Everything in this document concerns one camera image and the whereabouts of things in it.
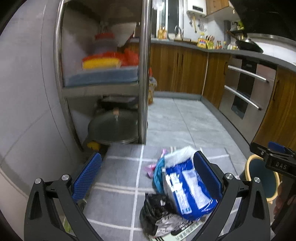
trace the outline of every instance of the red lid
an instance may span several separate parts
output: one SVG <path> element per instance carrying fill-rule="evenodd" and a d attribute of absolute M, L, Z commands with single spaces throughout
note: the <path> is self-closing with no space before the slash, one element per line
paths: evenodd
<path fill-rule="evenodd" d="M 109 33 L 101 33 L 95 35 L 95 39 L 114 39 L 114 34 L 109 32 Z"/>

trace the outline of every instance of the black plastic bag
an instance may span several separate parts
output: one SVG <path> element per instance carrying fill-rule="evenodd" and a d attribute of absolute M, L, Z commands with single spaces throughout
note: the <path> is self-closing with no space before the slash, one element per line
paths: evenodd
<path fill-rule="evenodd" d="M 187 220 L 176 213 L 167 196 L 146 193 L 144 206 L 140 211 L 140 222 L 145 233 L 163 236 L 187 223 Z"/>

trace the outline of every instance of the stainless steel oven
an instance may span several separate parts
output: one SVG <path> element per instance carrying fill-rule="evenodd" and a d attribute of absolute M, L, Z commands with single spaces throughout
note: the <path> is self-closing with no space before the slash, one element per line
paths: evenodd
<path fill-rule="evenodd" d="M 219 110 L 251 143 L 271 97 L 276 66 L 258 60 L 231 57 Z"/>

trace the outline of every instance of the water heater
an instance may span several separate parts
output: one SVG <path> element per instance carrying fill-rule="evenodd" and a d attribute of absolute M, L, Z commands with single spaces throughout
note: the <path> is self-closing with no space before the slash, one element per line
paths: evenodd
<path fill-rule="evenodd" d="M 205 0 L 186 0 L 187 13 L 193 15 L 207 15 L 207 5 Z"/>

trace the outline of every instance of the metal screw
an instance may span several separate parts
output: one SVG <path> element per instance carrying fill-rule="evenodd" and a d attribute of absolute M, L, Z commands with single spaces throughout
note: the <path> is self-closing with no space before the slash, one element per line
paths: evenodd
<path fill-rule="evenodd" d="M 63 181 L 67 181 L 68 179 L 69 179 L 69 175 L 68 174 L 62 175 L 62 180 Z"/>
<path fill-rule="evenodd" d="M 37 178 L 36 180 L 35 180 L 35 184 L 39 184 L 41 182 L 41 178 Z"/>
<path fill-rule="evenodd" d="M 259 183 L 260 182 L 260 178 L 254 177 L 254 181 L 257 182 L 257 183 Z"/>
<path fill-rule="evenodd" d="M 233 179 L 233 175 L 231 173 L 226 173 L 225 176 L 229 180 Z"/>

